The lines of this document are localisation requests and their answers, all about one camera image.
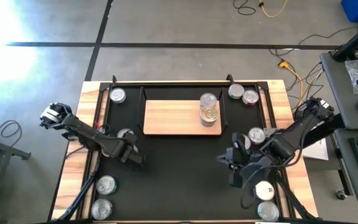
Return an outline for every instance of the concrete floor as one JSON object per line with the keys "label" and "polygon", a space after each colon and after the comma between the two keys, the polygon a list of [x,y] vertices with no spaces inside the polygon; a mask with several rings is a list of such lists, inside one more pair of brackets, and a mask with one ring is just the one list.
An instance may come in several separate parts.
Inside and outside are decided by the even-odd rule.
{"label": "concrete floor", "polygon": [[[0,43],[94,42],[107,0],[0,1]],[[267,0],[274,14],[281,1]],[[257,8],[257,1],[250,1]],[[289,1],[282,15],[270,19],[257,8],[240,16],[230,0],[115,0],[103,42],[189,42],[231,44],[297,44],[317,33],[355,26],[346,19],[339,0]],[[357,29],[332,39],[313,37],[310,45],[340,45]],[[39,127],[39,116],[54,101],[76,110],[92,48],[0,46],[0,124],[17,120],[23,129],[19,149],[32,152],[29,161],[12,159],[0,194],[0,222],[36,223],[47,219],[63,154],[61,132]],[[285,57],[305,77],[319,62],[321,50],[295,50]],[[293,75],[277,67],[280,60],[268,50],[117,49],[101,48],[92,80],[220,80],[283,79]],[[336,107],[326,77],[317,94]],[[299,86],[289,92],[299,95]],[[296,101],[290,98],[292,106]],[[334,172],[310,172],[320,216],[358,222],[355,198],[338,201]]]}

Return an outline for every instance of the wooden table edge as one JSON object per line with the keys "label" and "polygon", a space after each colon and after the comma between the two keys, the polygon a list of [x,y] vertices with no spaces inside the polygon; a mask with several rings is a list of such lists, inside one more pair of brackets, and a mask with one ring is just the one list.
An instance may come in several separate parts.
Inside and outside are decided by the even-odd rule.
{"label": "wooden table edge", "polygon": [[[84,102],[81,102],[82,97],[91,91],[98,92],[100,83],[102,83],[102,82],[110,82],[110,81],[90,81],[90,82],[83,83],[83,86],[81,89],[81,98],[80,98],[80,102],[78,103],[78,109],[77,109],[77,114],[76,114],[77,116],[81,117],[81,115],[82,115],[80,113],[80,108],[82,106],[81,104],[84,103]],[[116,83],[125,84],[125,83],[217,83],[217,82],[229,82],[229,81],[228,80],[117,81]],[[270,93],[270,97],[271,97],[273,114],[274,114],[275,120],[276,120],[276,122],[282,120],[281,124],[279,124],[277,122],[278,128],[286,128],[287,126],[289,126],[293,123],[290,104],[288,101],[287,93],[285,91],[285,85],[284,85],[283,80],[236,80],[236,82],[239,82],[239,83],[267,82],[268,87],[269,87],[269,93]],[[277,99],[275,99],[274,96],[278,95],[278,94],[282,94],[282,96],[277,97]],[[305,208],[312,215],[317,217],[318,213],[317,213],[316,205],[314,203],[313,193],[311,191],[310,182],[309,182],[309,178],[308,178],[308,174],[306,171],[305,162],[304,162],[303,158],[300,159],[300,161],[297,165],[287,168],[287,175],[288,175],[288,181],[290,183],[290,188],[294,192],[294,194],[298,197],[298,200],[305,206]],[[52,206],[52,208],[53,208],[52,218],[57,218],[59,216],[59,214],[62,213],[62,210],[65,210],[65,208],[56,209],[57,201],[58,201],[58,199],[56,198],[56,201],[55,201],[54,205]],[[287,207],[285,198],[281,197],[280,202],[283,205],[283,208]],[[249,222],[252,220],[233,220],[233,221]]]}

